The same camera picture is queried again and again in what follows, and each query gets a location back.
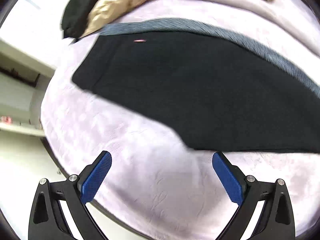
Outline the black pants grey patterned waistband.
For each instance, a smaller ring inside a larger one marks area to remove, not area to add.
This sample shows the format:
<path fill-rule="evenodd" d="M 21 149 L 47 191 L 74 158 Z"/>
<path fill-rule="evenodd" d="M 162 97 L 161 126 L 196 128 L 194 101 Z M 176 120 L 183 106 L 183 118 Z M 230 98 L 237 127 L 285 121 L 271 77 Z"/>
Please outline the black pants grey patterned waistband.
<path fill-rule="evenodd" d="M 195 150 L 319 152 L 319 86 L 233 31 L 181 18 L 107 25 L 72 80 Z"/>

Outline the lavender embossed blanket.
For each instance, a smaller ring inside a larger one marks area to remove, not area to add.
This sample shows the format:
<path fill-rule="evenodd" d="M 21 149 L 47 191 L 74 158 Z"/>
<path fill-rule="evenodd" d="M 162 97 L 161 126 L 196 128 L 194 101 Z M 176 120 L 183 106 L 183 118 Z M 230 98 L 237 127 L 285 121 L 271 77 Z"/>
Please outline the lavender embossed blanket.
<path fill-rule="evenodd" d="M 319 86 L 319 5 L 314 0 L 148 0 L 57 56 L 41 105 L 53 159 L 68 177 L 99 154 L 112 165 L 91 201 L 147 239 L 218 239 L 238 205 L 212 166 L 222 152 L 244 175 L 283 179 L 295 239 L 319 239 L 319 152 L 221 151 L 188 147 L 169 126 L 79 88 L 72 80 L 107 25 L 193 20 L 249 37 L 292 62 Z"/>

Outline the white shelf cabinet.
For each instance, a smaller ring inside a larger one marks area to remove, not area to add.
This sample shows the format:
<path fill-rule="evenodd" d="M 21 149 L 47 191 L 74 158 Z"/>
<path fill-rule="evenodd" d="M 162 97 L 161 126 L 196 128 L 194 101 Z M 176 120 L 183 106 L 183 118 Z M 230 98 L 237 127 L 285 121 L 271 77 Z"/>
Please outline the white shelf cabinet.
<path fill-rule="evenodd" d="M 44 138 L 41 103 L 55 70 L 1 41 L 1 130 Z"/>

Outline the black garment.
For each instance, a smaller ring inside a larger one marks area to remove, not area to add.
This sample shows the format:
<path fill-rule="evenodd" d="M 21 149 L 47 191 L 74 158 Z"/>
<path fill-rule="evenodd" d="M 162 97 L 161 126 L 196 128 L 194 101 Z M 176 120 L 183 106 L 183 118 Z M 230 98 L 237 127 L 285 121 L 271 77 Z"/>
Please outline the black garment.
<path fill-rule="evenodd" d="M 79 39 L 87 25 L 88 15 L 98 0 L 69 0 L 61 21 L 63 38 Z"/>

